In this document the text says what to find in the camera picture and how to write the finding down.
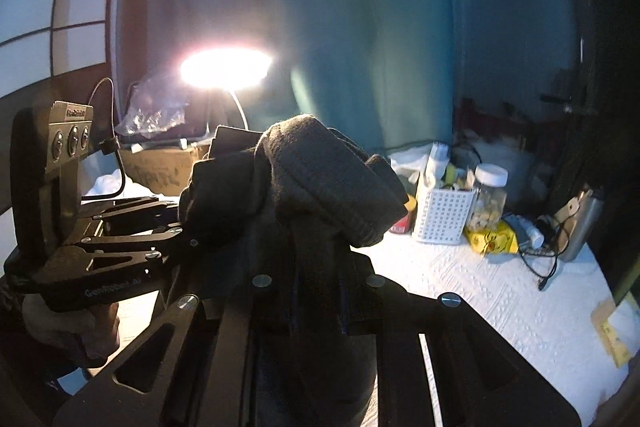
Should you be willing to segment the left hand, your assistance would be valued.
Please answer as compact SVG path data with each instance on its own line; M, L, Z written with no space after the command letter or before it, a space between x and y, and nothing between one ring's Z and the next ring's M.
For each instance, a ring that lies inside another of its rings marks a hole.
M26 295L22 315L35 340L65 351L82 367L103 365L119 348L118 303L54 312L37 294Z

